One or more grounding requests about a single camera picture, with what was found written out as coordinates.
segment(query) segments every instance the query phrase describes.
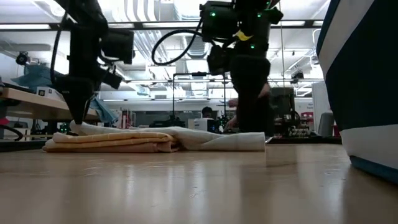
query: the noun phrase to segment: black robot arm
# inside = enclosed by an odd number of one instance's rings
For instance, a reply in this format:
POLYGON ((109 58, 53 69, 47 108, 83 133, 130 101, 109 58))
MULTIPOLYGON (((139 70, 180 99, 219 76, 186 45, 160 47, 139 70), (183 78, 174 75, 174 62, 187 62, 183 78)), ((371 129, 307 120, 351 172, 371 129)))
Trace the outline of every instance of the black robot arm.
POLYGON ((65 16, 54 44, 52 82, 63 95, 76 124, 81 124, 101 83, 119 88, 122 78, 115 74, 114 62, 132 62, 134 33, 110 29, 97 0, 57 2, 65 9, 65 16), (55 55, 62 29, 70 30, 69 74, 55 78, 55 55), (108 69, 101 68, 99 58, 108 69))

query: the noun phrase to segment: white box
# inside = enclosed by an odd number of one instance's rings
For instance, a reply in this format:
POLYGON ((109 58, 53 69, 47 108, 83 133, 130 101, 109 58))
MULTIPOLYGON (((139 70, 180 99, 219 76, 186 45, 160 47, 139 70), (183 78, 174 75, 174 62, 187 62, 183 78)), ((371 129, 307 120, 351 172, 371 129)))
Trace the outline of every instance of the white box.
POLYGON ((37 87, 36 93, 39 96, 44 96, 53 100, 65 101, 61 93, 50 87, 37 87))

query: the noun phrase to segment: person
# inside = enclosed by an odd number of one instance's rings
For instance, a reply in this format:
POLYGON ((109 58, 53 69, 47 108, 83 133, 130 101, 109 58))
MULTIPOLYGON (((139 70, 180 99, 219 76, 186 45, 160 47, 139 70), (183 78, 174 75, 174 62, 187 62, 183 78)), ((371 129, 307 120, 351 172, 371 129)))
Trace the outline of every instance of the person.
MULTIPOLYGON (((242 131, 249 130, 249 131, 265 132, 267 136, 272 136, 274 116, 272 113, 272 108, 269 104, 270 91, 271 87, 269 86, 269 84, 268 83, 264 84, 259 96, 257 97, 257 101, 254 103, 253 109, 245 110, 245 112, 239 110, 239 98, 229 100, 228 106, 230 108, 237 107, 237 115, 235 115, 231 120, 227 122, 226 130, 239 125, 239 128, 242 131)), ((243 107, 248 106, 246 104, 246 100, 241 99, 241 103, 245 104, 243 107)))
POLYGON ((201 117, 202 118, 211 118, 212 112, 213 112, 213 110, 210 107, 206 106, 201 111, 201 117))

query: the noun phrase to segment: ceiling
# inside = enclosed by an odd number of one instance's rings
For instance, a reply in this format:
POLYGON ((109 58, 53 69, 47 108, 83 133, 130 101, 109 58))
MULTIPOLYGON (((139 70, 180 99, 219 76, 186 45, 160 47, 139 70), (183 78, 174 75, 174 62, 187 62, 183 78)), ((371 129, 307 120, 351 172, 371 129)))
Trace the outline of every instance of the ceiling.
MULTIPOLYGON (((108 22, 195 20, 198 19, 198 5, 204 2, 205 0, 99 0, 108 22), (124 8, 123 11, 121 9, 123 5, 134 10, 124 8)), ((329 2, 330 0, 281 0, 278 7, 285 15, 283 20, 323 20, 329 2)), ((59 8, 52 0, 0 0, 0 23, 3 24, 59 22, 62 14, 62 8, 59 8)), ((151 46, 168 31, 170 30, 136 32, 134 40, 136 57, 133 64, 120 64, 119 71, 127 79, 137 80, 148 80, 153 77, 157 80, 163 79, 167 78, 167 74, 174 72, 205 71, 207 67, 205 59, 192 60, 188 56, 183 62, 176 63, 172 67, 151 67, 152 63, 147 58, 152 50, 151 46)), ((296 69, 302 70, 305 78, 322 78, 320 69, 311 64, 312 49, 316 44, 313 40, 317 40, 318 34, 319 30, 314 29, 272 29, 269 37, 270 49, 267 53, 267 58, 272 62, 270 78, 283 78, 283 74, 290 78, 290 74, 296 69)), ((62 32, 55 67, 62 73, 68 73, 66 56, 69 53, 69 38, 68 32, 62 32)), ((18 51, 25 50, 32 58, 41 62, 50 62, 54 39, 55 31, 1 32, 0 30, 0 50, 8 55, 17 55, 18 51)), ((159 52, 159 57, 164 59, 176 57, 185 48, 187 40, 190 40, 190 36, 178 35, 167 39, 162 45, 163 51, 159 52)), ((197 41, 198 48, 191 50, 193 54, 194 50, 204 52, 208 49, 201 40, 197 41)))

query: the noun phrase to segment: wooden table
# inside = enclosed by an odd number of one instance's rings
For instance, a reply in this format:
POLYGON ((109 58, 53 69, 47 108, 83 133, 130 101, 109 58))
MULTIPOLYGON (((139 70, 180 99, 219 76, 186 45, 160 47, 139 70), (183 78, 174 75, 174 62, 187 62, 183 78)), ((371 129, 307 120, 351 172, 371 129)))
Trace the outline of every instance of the wooden table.
MULTIPOLYGON (((68 106, 64 101, 46 98, 13 88, 3 88, 0 98, 21 101, 19 105, 7 108, 7 116, 51 120, 72 118, 68 106)), ((97 112, 89 109, 86 119, 98 119, 97 112)))
POLYGON ((390 224, 398 187, 338 145, 267 152, 0 154, 2 223, 390 224))

